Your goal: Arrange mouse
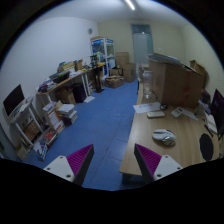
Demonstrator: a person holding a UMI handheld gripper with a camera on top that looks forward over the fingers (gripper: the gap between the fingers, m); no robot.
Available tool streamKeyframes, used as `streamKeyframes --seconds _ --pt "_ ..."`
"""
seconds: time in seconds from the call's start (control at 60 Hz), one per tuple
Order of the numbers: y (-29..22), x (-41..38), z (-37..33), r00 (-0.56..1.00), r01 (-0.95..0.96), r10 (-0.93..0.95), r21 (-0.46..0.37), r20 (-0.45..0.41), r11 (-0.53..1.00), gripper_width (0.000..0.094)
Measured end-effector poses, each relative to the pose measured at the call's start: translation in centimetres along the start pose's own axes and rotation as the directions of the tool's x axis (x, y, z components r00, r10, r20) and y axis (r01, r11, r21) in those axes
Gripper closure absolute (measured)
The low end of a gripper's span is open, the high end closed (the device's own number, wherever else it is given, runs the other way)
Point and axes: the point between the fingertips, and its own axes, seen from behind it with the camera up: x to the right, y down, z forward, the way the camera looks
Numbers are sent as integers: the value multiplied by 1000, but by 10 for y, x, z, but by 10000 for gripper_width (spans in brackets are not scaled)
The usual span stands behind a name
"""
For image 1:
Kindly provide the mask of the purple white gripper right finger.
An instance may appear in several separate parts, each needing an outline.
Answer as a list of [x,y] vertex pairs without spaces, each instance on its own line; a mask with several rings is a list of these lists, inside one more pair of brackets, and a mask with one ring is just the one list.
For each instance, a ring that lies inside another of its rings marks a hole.
[[169,155],[161,156],[139,144],[135,144],[134,155],[146,184],[182,169],[182,166]]

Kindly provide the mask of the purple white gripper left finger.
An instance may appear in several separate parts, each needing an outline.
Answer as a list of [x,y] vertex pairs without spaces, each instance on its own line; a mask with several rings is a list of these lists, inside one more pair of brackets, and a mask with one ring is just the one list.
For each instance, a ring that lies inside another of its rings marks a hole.
[[73,152],[69,156],[58,156],[44,170],[81,186],[93,155],[94,146],[90,144]]

